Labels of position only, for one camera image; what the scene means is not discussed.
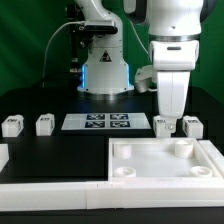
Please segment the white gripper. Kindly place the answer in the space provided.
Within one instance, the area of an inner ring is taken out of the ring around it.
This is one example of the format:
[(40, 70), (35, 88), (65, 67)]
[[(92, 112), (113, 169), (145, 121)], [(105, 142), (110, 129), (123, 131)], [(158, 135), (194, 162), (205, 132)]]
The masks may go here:
[(185, 109), (190, 73), (196, 67), (199, 42), (150, 43), (150, 59), (156, 73), (159, 115), (175, 126)]

